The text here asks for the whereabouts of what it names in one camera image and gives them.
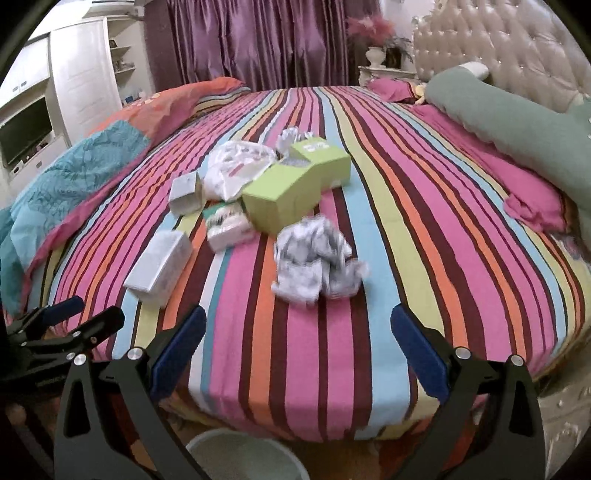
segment curtain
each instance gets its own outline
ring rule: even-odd
[[[145,22],[154,82],[225,75],[252,90],[349,85],[365,51],[348,45],[346,17],[377,12],[378,0],[153,0]]]

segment blue gripper pad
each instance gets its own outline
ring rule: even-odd
[[[449,396],[446,365],[411,315],[401,304],[394,307],[390,317],[392,333],[427,395],[443,404]]]
[[[46,307],[43,311],[43,325],[47,327],[57,325],[83,311],[84,300],[78,296],[72,297],[51,307]]]
[[[150,398],[159,402],[172,395],[178,380],[205,335],[207,316],[197,306],[184,320],[178,331],[152,367]]]

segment box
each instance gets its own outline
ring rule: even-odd
[[[256,234],[239,202],[218,203],[203,211],[207,242],[214,252],[252,240]]]
[[[299,222],[320,202],[320,177],[313,165],[274,164],[242,192],[244,207],[255,228],[271,236]]]
[[[339,147],[329,145],[324,138],[313,137],[290,147],[290,158],[308,160],[314,174],[320,177],[321,192],[340,187],[351,177],[351,157]]]
[[[164,308],[191,253],[193,245],[183,232],[156,232],[123,286],[139,301]]]
[[[203,208],[203,189],[197,171],[173,180],[168,195],[168,206],[174,216],[187,215]]]

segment television screen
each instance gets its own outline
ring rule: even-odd
[[[18,162],[23,154],[51,132],[45,97],[18,112],[0,127],[0,151],[6,166]]]

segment tufted headboard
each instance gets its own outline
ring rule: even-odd
[[[447,0],[414,33],[417,73],[480,61],[494,85],[557,112],[591,94],[591,64],[542,0]]]

